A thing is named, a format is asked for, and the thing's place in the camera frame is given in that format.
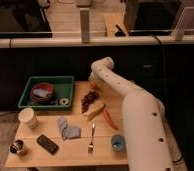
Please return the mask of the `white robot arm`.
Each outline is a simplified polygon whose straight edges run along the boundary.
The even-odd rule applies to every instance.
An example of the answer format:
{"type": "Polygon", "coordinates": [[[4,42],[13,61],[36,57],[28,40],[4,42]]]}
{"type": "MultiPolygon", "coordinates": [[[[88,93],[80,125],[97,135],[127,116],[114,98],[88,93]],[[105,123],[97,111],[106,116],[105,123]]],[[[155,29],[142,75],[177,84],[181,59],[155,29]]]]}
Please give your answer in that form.
{"type": "Polygon", "coordinates": [[[114,73],[105,57],[91,64],[93,79],[101,79],[123,97],[122,118],[130,171],[174,171],[162,116],[163,103],[135,83],[114,73]]]}

